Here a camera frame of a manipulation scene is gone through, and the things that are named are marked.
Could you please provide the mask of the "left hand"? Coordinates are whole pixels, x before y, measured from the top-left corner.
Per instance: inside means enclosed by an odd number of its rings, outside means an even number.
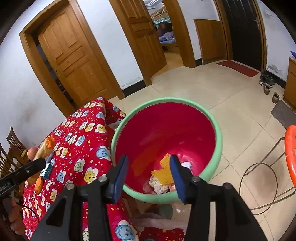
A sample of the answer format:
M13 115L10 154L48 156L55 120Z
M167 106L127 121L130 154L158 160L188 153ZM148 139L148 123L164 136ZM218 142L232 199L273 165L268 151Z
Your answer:
M12 210L9 214L9 221L11 222L11 230L17 235L23 235L25 233L25 225L23 223L23 217L21 215L22 207L11 198Z

